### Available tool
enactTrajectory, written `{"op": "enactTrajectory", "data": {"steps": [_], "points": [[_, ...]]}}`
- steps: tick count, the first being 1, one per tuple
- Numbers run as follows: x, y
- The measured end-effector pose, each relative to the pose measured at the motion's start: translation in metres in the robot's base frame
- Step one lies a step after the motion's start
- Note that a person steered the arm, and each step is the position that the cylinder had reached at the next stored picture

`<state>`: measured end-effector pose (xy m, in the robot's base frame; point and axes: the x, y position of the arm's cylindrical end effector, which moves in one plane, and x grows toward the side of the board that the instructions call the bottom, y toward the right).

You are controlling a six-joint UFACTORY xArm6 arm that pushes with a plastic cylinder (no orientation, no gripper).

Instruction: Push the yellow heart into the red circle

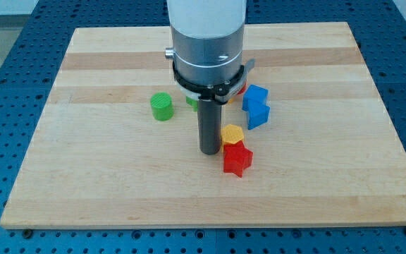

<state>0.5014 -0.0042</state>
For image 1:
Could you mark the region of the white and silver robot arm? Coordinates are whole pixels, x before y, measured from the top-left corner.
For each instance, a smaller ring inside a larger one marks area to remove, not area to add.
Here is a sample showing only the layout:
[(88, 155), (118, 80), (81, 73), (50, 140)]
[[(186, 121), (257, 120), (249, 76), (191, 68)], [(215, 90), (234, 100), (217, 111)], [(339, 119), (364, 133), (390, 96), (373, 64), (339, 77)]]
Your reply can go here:
[(167, 0), (172, 46), (165, 57), (196, 85), (232, 79), (242, 64), (246, 0)]

